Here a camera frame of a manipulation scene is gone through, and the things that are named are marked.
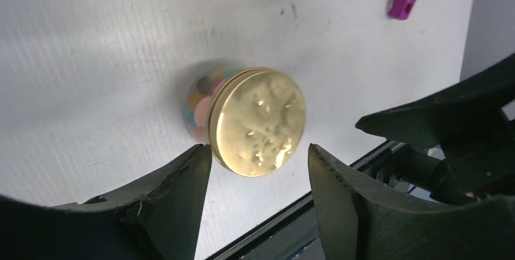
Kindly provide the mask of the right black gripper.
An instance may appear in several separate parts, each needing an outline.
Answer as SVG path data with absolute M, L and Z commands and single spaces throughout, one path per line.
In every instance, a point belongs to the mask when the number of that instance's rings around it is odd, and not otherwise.
M 386 183 L 406 182 L 446 204 L 514 195 L 514 55 L 417 101 L 361 117 L 356 128 L 402 142 Z

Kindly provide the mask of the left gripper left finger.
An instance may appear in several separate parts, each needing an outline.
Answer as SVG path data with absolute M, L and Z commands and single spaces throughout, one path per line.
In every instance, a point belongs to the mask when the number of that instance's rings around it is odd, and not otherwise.
M 85 203 L 55 207 L 1 197 L 2 259 L 193 259 L 211 148 Z

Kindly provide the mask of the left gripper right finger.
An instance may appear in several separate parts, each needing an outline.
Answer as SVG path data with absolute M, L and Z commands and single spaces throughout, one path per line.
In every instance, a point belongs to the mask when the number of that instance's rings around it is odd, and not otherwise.
M 443 205 L 397 191 L 310 145 L 327 259 L 513 259 L 514 198 Z

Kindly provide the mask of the clear plastic cup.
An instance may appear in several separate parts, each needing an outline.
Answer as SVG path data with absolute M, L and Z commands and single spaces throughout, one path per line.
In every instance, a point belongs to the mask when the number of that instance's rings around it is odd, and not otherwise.
M 215 95 L 230 77 L 245 69 L 244 65 L 236 61 L 224 59 L 206 60 L 193 65 L 191 84 L 185 92 L 183 121 L 195 142 L 207 142 L 207 117 Z

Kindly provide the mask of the gold ring lid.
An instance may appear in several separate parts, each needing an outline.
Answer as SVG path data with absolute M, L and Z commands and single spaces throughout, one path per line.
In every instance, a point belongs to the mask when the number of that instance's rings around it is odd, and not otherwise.
M 307 120 L 300 87 L 279 71 L 238 71 L 214 92 L 206 113 L 206 142 L 227 170 L 244 177 L 276 171 L 292 157 Z

